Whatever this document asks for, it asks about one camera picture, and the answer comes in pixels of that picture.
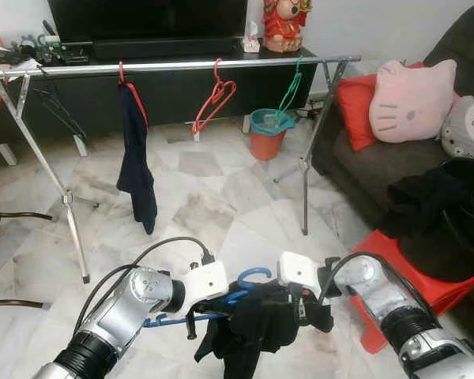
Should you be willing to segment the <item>orange bin with teal liner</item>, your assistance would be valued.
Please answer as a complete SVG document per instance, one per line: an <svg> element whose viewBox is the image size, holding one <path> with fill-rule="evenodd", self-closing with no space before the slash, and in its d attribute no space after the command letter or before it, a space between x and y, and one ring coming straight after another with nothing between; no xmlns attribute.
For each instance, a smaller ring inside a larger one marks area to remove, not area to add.
<svg viewBox="0 0 474 379"><path fill-rule="evenodd" d="M294 129L295 120L288 113L263 108L249 115L249 148L258 161L276 159L285 131Z"/></svg>

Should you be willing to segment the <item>red plastic stool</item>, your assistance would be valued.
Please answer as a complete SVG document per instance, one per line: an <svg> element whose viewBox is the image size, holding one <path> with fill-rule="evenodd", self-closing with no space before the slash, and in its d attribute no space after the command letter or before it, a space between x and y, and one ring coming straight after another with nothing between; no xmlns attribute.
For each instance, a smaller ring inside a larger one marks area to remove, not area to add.
<svg viewBox="0 0 474 379"><path fill-rule="evenodd" d="M474 343L474 253L442 232L429 239L396 239L380 230L372 231L353 253L361 250L384 257L419 290L437 317L460 307L458 324Z"/></svg>

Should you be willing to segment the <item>blue plastic hanger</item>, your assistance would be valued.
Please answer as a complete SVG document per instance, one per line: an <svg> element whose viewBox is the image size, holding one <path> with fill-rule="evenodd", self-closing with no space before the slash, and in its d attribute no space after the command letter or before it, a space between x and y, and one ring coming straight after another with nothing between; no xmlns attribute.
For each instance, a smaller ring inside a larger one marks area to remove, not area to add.
<svg viewBox="0 0 474 379"><path fill-rule="evenodd" d="M249 294L250 294L251 291L253 291L256 287L260 285L259 282L247 280L248 277L255 276L255 275L263 276L266 279L273 278L272 271L270 271L269 268L265 268L265 267L248 268L247 270L237 275L236 281L229 284L228 293L236 292L236 291L249 291ZM177 282L175 285L175 297L179 297L180 294L184 295L184 286L182 282ZM245 306L248 306L249 303L250 301L246 300L245 297L243 297L238 302L237 306L241 306L241 304L245 304ZM151 315L151 317L147 317L144 321L143 326L144 328L154 328L154 326L184 324L184 325L187 325L187 328L189 328L190 331L193 331L194 322L203 321L204 319L227 318L227 317L190 317L189 310L190 310L190 307L193 305L194 304L190 304L190 306L187 306L186 304L184 304L184 299L178 300L177 306L175 306L175 304L169 304L169 306L166 306L164 310L161 311L161 313L157 313L155 315Z"/></svg>

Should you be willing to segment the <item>grey round plush toy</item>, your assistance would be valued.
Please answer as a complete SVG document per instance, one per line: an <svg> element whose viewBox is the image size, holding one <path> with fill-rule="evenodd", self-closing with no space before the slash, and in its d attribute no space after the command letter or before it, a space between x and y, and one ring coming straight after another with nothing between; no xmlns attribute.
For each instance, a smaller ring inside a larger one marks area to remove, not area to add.
<svg viewBox="0 0 474 379"><path fill-rule="evenodd" d="M474 159L474 97L462 96L454 102L439 140L447 155Z"/></svg>

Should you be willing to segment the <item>navy blue garment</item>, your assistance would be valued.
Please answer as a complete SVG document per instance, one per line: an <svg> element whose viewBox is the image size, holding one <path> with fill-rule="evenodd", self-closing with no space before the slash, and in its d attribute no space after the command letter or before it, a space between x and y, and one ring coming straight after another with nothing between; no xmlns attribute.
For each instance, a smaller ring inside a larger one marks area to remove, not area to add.
<svg viewBox="0 0 474 379"><path fill-rule="evenodd" d="M157 204L154 177L146 154L149 120L138 90L132 83L118 83L118 93L122 105L122 140L125 152L115 187L131 195L134 220L142 224L146 234L150 235L155 227Z"/></svg>

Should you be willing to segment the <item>silver metal clothes rack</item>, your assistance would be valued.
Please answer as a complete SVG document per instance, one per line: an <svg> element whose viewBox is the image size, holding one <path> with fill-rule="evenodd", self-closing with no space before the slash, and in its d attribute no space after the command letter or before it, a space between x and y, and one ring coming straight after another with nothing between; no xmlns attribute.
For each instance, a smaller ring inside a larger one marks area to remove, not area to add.
<svg viewBox="0 0 474 379"><path fill-rule="evenodd" d="M28 92L30 92L30 83L32 78L42 79L44 73L49 73L50 78L81 75L81 73L149 73L149 72L171 72L187 71L188 69L236 69L245 68L245 66L284 66L298 64L318 64L327 68L328 64L335 64L335 73L331 73L326 80L329 87L333 87L342 78L342 75L350 62L361 61L360 55L336 55L336 57L308 57L308 58L259 58L258 60L216 60L214 62L118 62L114 65L93 65L93 66L54 66L52 69L41 69L41 66L35 69L3 69L0 71L0 99L6 105L6 109L12 115L17 128L21 131L21 136L27 141L32 150L32 154L37 159L38 164L45 170L48 177L53 182L55 188L60 194L62 205L65 209L65 221L70 227L70 235L76 252L76 263L81 271L81 280L85 283L90 282L90 271L88 260L86 260L85 249L81 235L79 235L76 220L73 214L73 195L56 174L48 159L44 155L42 148L35 140L34 134L28 128L24 120L25 102L27 102Z"/></svg>

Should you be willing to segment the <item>dark grey fabric sofa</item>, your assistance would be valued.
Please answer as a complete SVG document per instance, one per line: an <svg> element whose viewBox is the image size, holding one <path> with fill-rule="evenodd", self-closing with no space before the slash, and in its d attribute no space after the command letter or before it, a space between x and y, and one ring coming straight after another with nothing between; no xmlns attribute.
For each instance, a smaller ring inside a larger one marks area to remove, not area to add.
<svg viewBox="0 0 474 379"><path fill-rule="evenodd" d="M474 97L474 5L462 12L423 59L425 66L454 60L454 91ZM356 151L350 144L350 116L335 94L331 111L321 123L310 148L310 165L334 182L349 204L370 228L376 228L386 213L386 188L411 174L423 174L446 162L449 155L439 141L407 141L400 144L376 141Z"/></svg>

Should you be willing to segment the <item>black flat television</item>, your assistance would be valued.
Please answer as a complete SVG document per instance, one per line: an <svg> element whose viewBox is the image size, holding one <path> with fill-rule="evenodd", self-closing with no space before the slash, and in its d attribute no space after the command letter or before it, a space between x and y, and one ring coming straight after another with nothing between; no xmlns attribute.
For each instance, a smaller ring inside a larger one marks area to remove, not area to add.
<svg viewBox="0 0 474 379"><path fill-rule="evenodd" d="M47 0L63 41L242 35L248 0Z"/></svg>

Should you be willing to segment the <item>red laughing figurine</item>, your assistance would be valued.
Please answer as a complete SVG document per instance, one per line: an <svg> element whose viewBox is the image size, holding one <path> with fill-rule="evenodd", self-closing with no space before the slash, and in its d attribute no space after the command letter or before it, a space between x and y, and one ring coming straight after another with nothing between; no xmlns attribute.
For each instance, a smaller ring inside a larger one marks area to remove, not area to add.
<svg viewBox="0 0 474 379"><path fill-rule="evenodd" d="M301 28L313 9L313 0L263 0L265 36L262 42L273 53L295 53L301 50Z"/></svg>

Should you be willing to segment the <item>red cushion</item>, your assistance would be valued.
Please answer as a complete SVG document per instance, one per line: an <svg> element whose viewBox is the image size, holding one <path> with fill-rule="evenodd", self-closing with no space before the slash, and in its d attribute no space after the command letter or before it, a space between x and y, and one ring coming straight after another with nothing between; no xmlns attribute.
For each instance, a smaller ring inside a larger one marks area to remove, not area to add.
<svg viewBox="0 0 474 379"><path fill-rule="evenodd" d="M345 78L336 89L336 100L348 133L348 142L353 152L360 152L379 142L371 129L368 111L377 90L377 74Z"/></svg>

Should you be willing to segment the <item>red plastic hanger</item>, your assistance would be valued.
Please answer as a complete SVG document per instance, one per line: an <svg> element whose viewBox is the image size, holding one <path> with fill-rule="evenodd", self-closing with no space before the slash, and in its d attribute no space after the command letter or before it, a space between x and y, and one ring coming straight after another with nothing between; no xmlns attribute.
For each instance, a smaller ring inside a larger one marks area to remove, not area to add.
<svg viewBox="0 0 474 379"><path fill-rule="evenodd" d="M140 111L143 117L144 129L148 130L149 117L145 109L145 104L141 98L141 95L139 94L139 91L135 88L134 84L126 79L123 61L118 62L118 86L120 89L128 90L129 94L131 94L131 103L135 105L135 107Z"/></svg>
<svg viewBox="0 0 474 379"><path fill-rule="evenodd" d="M218 71L218 65L222 62L222 58L216 58L214 62L214 77L215 83L212 87L209 97L205 99L205 102L198 109L196 119L191 123L191 134L195 141L200 140L201 131L208 125L216 113L221 111L223 105L227 103L235 94L236 83L234 81L226 81L220 76Z"/></svg>

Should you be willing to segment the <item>white tissue box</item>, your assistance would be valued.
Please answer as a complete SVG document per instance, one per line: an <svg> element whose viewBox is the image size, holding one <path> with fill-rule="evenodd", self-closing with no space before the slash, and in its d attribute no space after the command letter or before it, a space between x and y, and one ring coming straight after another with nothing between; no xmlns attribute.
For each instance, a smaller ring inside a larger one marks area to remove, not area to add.
<svg viewBox="0 0 474 379"><path fill-rule="evenodd" d="M260 28L258 22L248 21L242 36L242 51L247 54L259 53L260 51Z"/></svg>

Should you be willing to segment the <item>black soundbar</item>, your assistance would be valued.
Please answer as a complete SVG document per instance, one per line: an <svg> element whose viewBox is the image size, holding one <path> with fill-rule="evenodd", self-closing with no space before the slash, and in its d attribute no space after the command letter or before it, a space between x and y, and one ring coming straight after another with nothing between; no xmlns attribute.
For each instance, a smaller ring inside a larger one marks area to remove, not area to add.
<svg viewBox="0 0 474 379"><path fill-rule="evenodd" d="M169 39L104 39L93 41L90 58L167 58L186 55L228 55L237 50L236 37L169 37Z"/></svg>

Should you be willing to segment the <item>pink cat face pillow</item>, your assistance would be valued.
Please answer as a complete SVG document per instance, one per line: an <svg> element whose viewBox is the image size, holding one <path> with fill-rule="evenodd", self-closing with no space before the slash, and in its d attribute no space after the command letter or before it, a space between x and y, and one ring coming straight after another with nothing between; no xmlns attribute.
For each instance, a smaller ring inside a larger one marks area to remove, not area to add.
<svg viewBox="0 0 474 379"><path fill-rule="evenodd" d="M455 100L457 62L408 68L385 62L375 74L375 92L368 118L382 142L431 140L439 135Z"/></svg>

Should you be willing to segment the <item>black television console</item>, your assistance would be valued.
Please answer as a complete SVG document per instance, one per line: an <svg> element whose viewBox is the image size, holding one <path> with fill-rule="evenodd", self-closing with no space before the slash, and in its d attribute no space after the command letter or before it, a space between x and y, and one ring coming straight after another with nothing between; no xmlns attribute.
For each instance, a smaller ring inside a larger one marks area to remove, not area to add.
<svg viewBox="0 0 474 379"><path fill-rule="evenodd" d="M300 53L260 54L237 53L225 55L222 60L258 60L259 58L294 58ZM316 54L306 51L304 58ZM158 62L214 62L213 57L165 58ZM94 62L91 65L114 65L117 62ZM128 60L125 64L147 64L140 60ZM310 83L319 69L318 64L304 62L299 66L303 73L299 89L292 98L292 105L302 106L310 95ZM295 65L245 66L236 69L218 69L226 81L236 83L232 98L215 118L249 114L259 108L276 108L283 99L295 73ZM188 69L187 71L125 73L133 83L145 104L148 120L152 126L193 122L201 105L209 97L215 83L213 69ZM32 89L45 89L54 84L60 91L62 102L74 116L88 138L118 133L122 126L122 111L119 101L118 73L81 73L50 78L45 72L42 79L32 78L30 92L25 102L24 120L34 134L38 144L45 142L72 142L73 134L42 105Z"/></svg>

